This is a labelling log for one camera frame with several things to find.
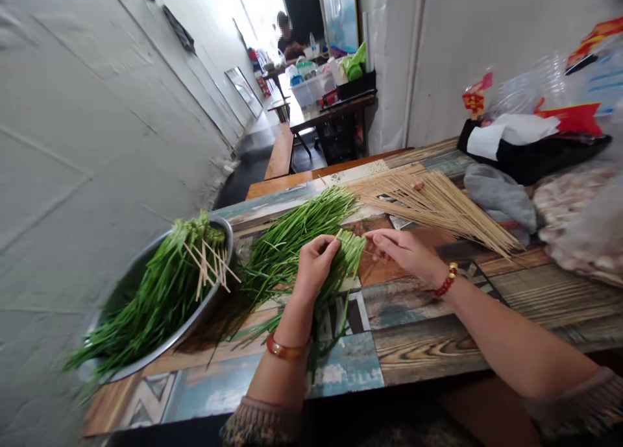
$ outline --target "hand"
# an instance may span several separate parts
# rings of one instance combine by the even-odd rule
[[[364,236],[370,241],[366,248],[372,249],[374,260],[392,259],[406,272],[433,287],[443,285],[448,266],[411,233],[383,228],[367,232]]]
[[[340,242],[335,236],[320,235],[300,249],[299,273],[292,292],[293,298],[313,304],[329,275],[331,262],[339,246]]]

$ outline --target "stainless steel bowl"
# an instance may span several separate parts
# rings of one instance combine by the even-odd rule
[[[234,231],[232,230],[232,226],[227,222],[227,220],[217,217],[215,215],[210,216],[210,226],[212,228],[219,228],[225,231],[225,243],[227,249],[227,257],[225,261],[227,265],[229,265],[232,255],[234,253]],[[104,306],[98,309],[97,312],[93,315],[92,319],[90,320],[90,324],[86,330],[86,334],[94,331],[96,328],[102,325],[103,322],[105,322],[106,315],[103,312],[103,309],[111,307],[111,304],[112,307],[114,307],[115,303],[128,302],[133,297],[128,295],[128,288],[134,285],[133,288],[136,292],[138,284],[143,278],[147,262],[149,262],[149,260],[154,256],[154,254],[156,253],[156,249],[158,249],[158,247],[162,244],[162,241],[164,241],[169,233],[171,232],[169,231],[153,241],[132,260],[126,273],[121,276],[121,279],[116,282],[114,288],[110,290]],[[204,300],[195,310],[193,315],[184,323],[184,325],[182,325],[177,330],[177,332],[170,336],[167,341],[165,341],[147,356],[139,359],[138,361],[135,361],[134,363],[124,368],[119,369],[115,374],[112,375],[111,378],[105,376],[105,380],[108,383],[121,380],[123,378],[126,378],[127,376],[130,376],[136,371],[141,370],[149,363],[154,361],[158,356],[171,348],[171,346],[173,346],[182,337],[182,335],[184,335],[186,332],[192,331],[194,325],[196,325],[196,323],[199,321],[200,316],[211,312],[216,307],[216,305],[218,305],[220,301],[219,298],[221,297],[222,293],[224,293],[223,290],[224,289],[221,288],[220,283],[217,282],[216,284],[214,284],[214,286],[208,293],[208,296],[204,298]],[[93,358],[89,361],[84,362],[78,368],[79,378],[82,381],[92,380],[95,369],[102,363],[102,361],[104,361],[102,358]]]

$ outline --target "knitted sleeve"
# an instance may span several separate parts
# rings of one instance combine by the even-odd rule
[[[608,368],[559,396],[523,404],[546,444],[623,445],[623,379]]]
[[[300,411],[243,397],[221,429],[225,446],[272,446],[299,439]]]

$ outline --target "green onion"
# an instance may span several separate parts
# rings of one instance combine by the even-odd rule
[[[210,227],[205,211],[190,221],[178,219],[171,233],[145,267],[145,274],[134,297],[123,306],[109,304],[103,313],[107,320],[85,336],[85,345],[76,349],[64,370],[79,367],[95,357],[103,362],[95,369],[92,388],[106,383],[116,371],[154,351],[173,335],[203,300],[205,287],[196,299],[199,268],[186,247],[201,249],[201,240],[216,249],[225,241],[225,232]],[[132,284],[119,283],[119,287]]]
[[[334,234],[341,246],[314,307],[316,315],[326,310],[335,300],[344,279],[354,276],[359,267],[366,240],[339,227],[340,222],[357,209],[351,192],[332,186],[275,220],[264,236],[251,246],[249,262],[242,272],[241,290],[251,300],[249,313],[268,300],[279,300],[284,294],[291,294],[301,247],[321,234]],[[348,296],[340,334],[345,329],[347,306]],[[274,332],[280,319],[281,315],[277,315],[257,327],[234,333],[232,338],[244,337],[239,344],[248,344],[265,332]]]

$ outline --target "red bracelet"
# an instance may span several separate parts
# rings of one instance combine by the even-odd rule
[[[276,356],[277,358],[291,361],[303,356],[305,354],[305,349],[307,349],[307,345],[300,346],[298,348],[289,348],[287,346],[280,345],[275,341],[275,333],[273,332],[266,339],[266,349],[270,354]]]
[[[450,272],[448,273],[448,278],[446,278],[446,281],[443,282],[443,285],[435,292],[435,296],[437,298],[441,298],[448,292],[448,290],[454,283],[454,279],[456,278],[456,273],[459,267],[458,264],[456,262],[451,262],[449,267]]]

